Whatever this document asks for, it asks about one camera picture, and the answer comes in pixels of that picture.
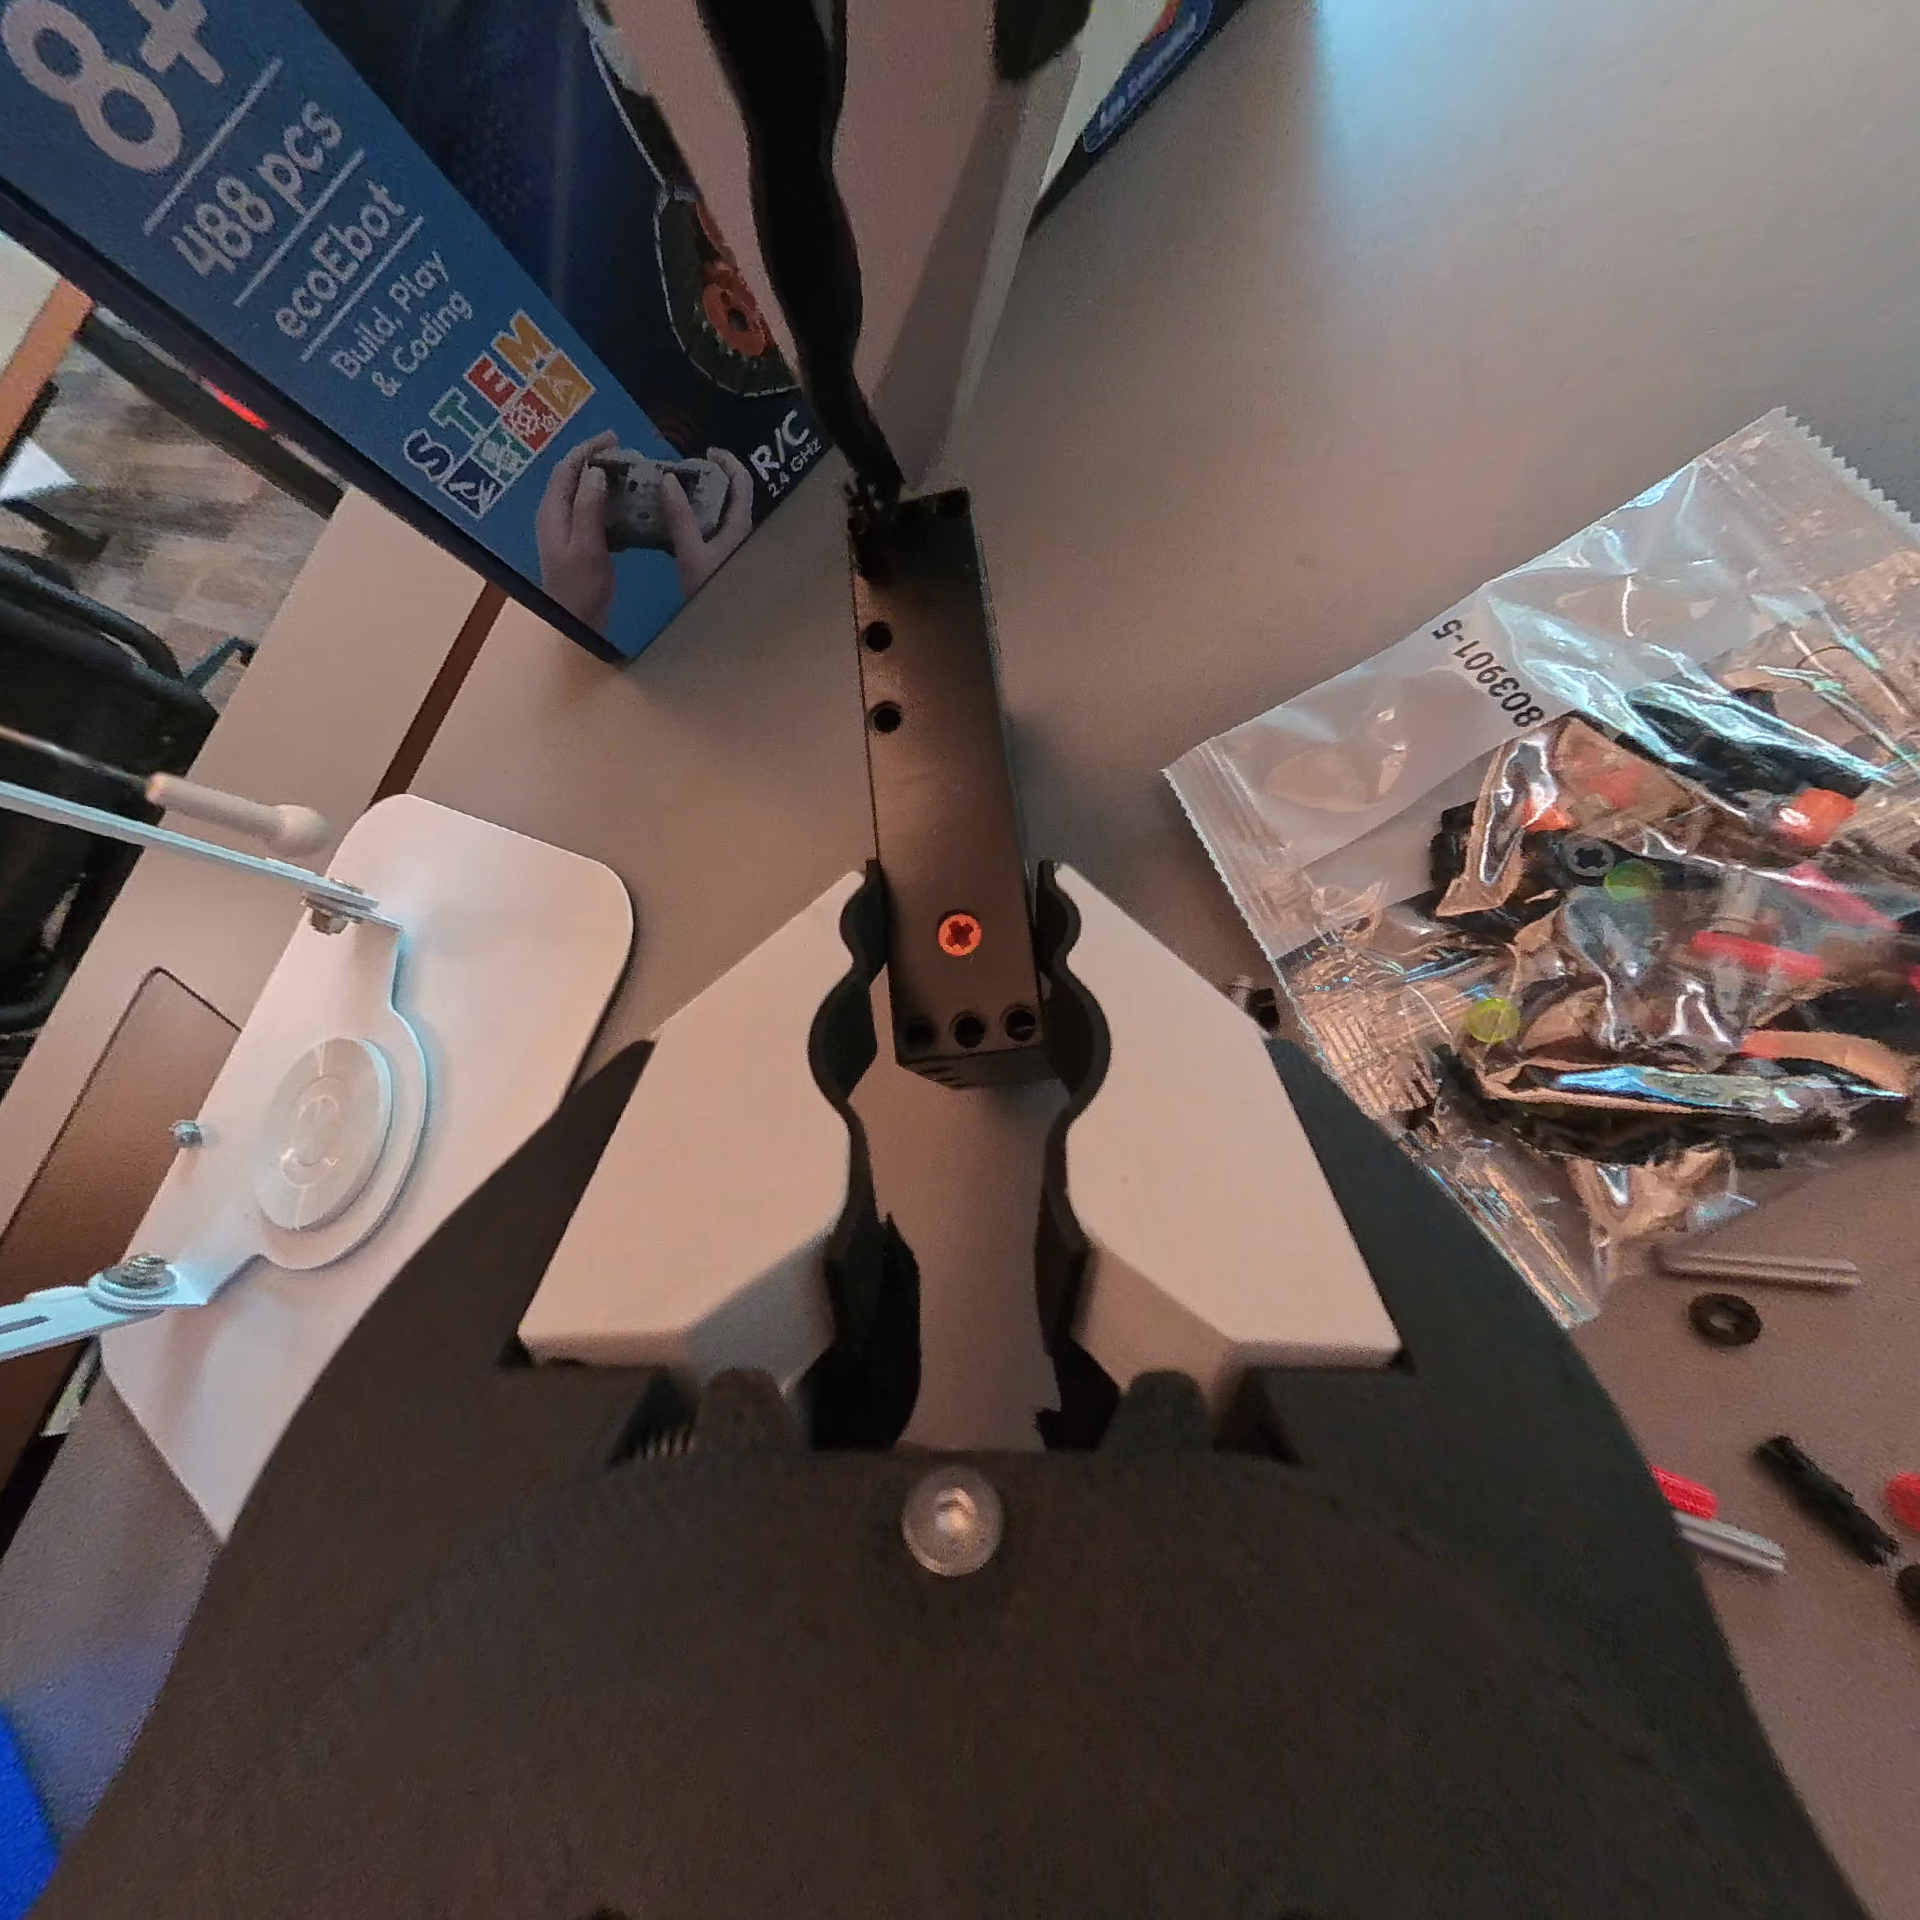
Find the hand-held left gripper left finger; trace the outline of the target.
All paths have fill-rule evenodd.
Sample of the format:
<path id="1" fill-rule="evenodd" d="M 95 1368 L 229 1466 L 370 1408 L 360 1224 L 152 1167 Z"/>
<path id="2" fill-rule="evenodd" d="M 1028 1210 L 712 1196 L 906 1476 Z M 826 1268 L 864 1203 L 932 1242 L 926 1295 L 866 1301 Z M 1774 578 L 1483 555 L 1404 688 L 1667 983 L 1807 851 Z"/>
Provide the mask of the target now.
<path id="1" fill-rule="evenodd" d="M 759 1372 L 821 1448 L 888 1448 L 922 1391 L 922 1278 L 853 1090 L 886 959 L 876 861 L 834 879 L 646 1040 L 516 1339 L 539 1362 Z"/>

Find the black battery box block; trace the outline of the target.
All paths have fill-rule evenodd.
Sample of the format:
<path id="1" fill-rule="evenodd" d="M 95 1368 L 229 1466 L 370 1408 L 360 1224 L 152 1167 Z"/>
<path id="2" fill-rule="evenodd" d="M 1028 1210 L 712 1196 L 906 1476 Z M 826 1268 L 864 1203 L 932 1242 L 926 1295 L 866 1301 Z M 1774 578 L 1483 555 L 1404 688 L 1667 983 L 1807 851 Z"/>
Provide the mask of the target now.
<path id="1" fill-rule="evenodd" d="M 1035 1083 L 1034 887 L 971 493 L 853 511 L 848 557 L 896 1061 L 955 1090 Z"/>

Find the blue toy kit box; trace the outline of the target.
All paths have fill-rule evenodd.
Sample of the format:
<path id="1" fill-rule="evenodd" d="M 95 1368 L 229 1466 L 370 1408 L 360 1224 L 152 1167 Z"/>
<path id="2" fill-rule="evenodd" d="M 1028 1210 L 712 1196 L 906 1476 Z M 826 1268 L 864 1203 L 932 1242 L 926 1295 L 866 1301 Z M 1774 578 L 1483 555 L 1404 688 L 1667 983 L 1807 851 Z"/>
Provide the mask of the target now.
<path id="1" fill-rule="evenodd" d="M 636 659 L 828 452 L 899 507 L 787 362 L 696 7 L 4 4 L 4 221 Z M 1028 227 L 1232 13 L 1087 4 Z"/>

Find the dark grey axle rod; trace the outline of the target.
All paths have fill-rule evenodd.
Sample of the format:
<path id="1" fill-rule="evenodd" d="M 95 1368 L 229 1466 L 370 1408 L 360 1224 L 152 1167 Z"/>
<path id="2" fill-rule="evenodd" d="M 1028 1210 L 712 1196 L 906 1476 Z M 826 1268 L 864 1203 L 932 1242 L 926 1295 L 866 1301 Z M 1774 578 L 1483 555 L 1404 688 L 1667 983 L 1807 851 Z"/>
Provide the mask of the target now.
<path id="1" fill-rule="evenodd" d="M 1863 1282 L 1860 1268 L 1847 1260 L 1748 1254 L 1693 1245 L 1658 1254 L 1658 1266 L 1675 1279 L 1723 1282 L 1727 1286 L 1850 1292 Z"/>

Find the light grey axle rod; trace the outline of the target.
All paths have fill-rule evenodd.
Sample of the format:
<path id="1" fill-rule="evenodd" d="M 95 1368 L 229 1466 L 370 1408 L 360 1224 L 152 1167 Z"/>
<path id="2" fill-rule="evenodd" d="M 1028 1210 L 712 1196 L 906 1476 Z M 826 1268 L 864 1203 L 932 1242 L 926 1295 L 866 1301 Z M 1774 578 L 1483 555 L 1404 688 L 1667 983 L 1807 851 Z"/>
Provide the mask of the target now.
<path id="1" fill-rule="evenodd" d="M 1779 1576 L 1788 1567 L 1784 1547 L 1766 1536 L 1680 1508 L 1670 1511 L 1670 1520 L 1675 1523 L 1680 1539 L 1693 1552 L 1702 1552 L 1720 1564 L 1748 1567 L 1770 1576 Z"/>

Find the grey desk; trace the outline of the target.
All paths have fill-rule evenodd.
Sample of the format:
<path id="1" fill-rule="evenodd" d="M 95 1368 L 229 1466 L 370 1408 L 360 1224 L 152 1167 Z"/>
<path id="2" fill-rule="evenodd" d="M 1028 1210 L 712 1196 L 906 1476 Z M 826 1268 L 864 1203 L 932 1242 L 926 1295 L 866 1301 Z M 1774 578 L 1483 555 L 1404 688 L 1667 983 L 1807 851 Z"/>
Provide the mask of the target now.
<path id="1" fill-rule="evenodd" d="M 1028 846 L 1211 981 L 1258 949 L 1160 767 L 1784 404 L 1915 511 L 1915 4 L 1248 4 L 1028 243 L 954 467 Z M 836 468 L 631 670 L 503 613 L 413 791 L 638 906 L 591 1067 L 870 851 Z M 1034 1446 L 1053 1088 L 856 1092 L 922 1260 L 908 1439 Z M 1915 1915 L 1915 1623 L 1750 1463 L 1915 1466 L 1915 1144 L 1789 1203 L 1864 1284 L 1711 1351 L 1623 1279 L 1576 1334 L 1653 1456 L 1784 1541 L 1709 1567 L 1874 1915 Z M 216 1544 L 103 1381 L 4 1560 L 4 1686 L 68 1859 Z"/>

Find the black connector pin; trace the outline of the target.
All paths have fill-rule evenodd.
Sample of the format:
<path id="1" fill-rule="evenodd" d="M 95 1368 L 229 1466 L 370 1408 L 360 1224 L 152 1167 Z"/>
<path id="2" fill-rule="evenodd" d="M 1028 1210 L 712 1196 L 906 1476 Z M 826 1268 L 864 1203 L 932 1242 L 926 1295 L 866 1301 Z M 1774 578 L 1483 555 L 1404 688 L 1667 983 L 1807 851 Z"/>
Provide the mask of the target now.
<path id="1" fill-rule="evenodd" d="M 1899 1554 L 1892 1533 L 1789 1436 L 1775 1434 L 1758 1442 L 1750 1456 L 1814 1525 L 1864 1566 L 1884 1567 Z"/>

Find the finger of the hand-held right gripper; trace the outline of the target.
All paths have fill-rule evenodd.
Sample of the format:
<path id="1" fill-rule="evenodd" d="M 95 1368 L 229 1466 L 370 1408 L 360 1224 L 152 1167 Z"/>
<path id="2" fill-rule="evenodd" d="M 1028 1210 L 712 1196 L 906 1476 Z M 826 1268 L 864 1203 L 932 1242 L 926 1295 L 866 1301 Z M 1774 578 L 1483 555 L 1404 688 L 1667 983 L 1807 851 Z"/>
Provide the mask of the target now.
<path id="1" fill-rule="evenodd" d="M 844 4 L 853 373 L 909 493 L 976 394 L 1086 35 L 1086 3 Z"/>
<path id="2" fill-rule="evenodd" d="M 855 501 L 893 507 L 903 476 L 856 381 L 861 276 L 834 176 L 848 85 L 839 3 L 702 3 L 747 147 L 759 255 L 791 334 L 789 365 L 853 470 Z"/>

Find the white book stand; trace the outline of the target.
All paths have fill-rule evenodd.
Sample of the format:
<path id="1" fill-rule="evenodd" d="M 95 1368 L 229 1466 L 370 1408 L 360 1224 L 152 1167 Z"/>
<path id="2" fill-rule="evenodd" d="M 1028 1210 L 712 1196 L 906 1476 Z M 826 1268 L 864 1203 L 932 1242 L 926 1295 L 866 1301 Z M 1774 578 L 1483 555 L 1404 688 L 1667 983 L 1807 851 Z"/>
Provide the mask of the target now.
<path id="1" fill-rule="evenodd" d="M 632 950 L 610 868 L 416 796 L 302 890 L 135 1224 L 4 1306 L 4 1362 L 103 1349 L 222 1539 L 376 1295 L 558 1108 Z"/>

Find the clear bag of building parts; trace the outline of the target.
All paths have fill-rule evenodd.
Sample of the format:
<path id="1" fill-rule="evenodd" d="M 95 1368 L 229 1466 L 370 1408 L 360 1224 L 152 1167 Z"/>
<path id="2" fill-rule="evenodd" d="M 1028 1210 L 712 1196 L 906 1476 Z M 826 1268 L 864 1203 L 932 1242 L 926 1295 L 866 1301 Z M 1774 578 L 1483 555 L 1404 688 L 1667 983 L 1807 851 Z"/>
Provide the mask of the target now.
<path id="1" fill-rule="evenodd" d="M 1284 1024 L 1563 1326 L 1915 1134 L 1915 592 L 1775 406 L 1163 771 Z"/>

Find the blue plastic bin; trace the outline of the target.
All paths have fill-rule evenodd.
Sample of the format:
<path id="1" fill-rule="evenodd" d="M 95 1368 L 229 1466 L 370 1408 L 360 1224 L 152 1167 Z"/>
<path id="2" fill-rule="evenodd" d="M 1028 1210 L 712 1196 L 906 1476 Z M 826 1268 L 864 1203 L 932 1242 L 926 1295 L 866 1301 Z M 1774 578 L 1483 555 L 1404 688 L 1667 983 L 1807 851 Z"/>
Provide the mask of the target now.
<path id="1" fill-rule="evenodd" d="M 15 1727 L 2 1711 L 2 1917 L 29 1915 L 56 1862 L 55 1828 Z"/>

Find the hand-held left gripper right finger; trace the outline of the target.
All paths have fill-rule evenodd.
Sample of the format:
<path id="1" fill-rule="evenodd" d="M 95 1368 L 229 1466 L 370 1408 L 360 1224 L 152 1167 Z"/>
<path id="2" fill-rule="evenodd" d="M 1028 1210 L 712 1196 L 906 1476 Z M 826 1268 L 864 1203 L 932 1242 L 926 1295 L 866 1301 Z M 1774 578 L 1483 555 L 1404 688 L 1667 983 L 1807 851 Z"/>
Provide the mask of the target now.
<path id="1" fill-rule="evenodd" d="M 1093 1448 L 1123 1395 L 1181 1375 L 1221 1416 L 1262 1368 L 1373 1372 L 1400 1332 L 1262 1027 L 1084 872 L 1045 861 L 1035 949 L 1046 1448 Z"/>

